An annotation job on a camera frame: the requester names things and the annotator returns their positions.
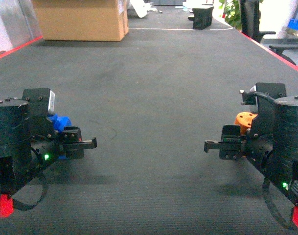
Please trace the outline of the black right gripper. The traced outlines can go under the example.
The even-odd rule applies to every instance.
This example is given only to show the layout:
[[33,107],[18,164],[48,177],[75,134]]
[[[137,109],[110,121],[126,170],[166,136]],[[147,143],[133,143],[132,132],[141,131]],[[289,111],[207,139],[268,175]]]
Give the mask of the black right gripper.
[[244,135],[240,134],[239,125],[224,125],[219,141],[204,142],[204,152],[219,150],[219,158],[222,160],[237,161],[246,158],[258,171],[272,171],[273,127],[273,114],[258,114]]

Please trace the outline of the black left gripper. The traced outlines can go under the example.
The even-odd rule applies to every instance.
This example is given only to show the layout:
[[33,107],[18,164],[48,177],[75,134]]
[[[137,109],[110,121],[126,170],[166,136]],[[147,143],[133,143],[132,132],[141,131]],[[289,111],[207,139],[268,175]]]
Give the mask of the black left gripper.
[[31,161],[28,164],[30,169],[44,169],[53,164],[57,159],[81,159],[84,157],[84,149],[97,148],[96,137],[90,141],[82,141],[81,130],[79,127],[73,126],[66,127],[62,132],[63,142],[63,155],[60,155],[57,159],[46,162],[44,155],[48,150],[52,150],[55,146],[54,141],[50,141],[46,137],[47,123],[45,116],[29,116],[29,128],[31,134]]

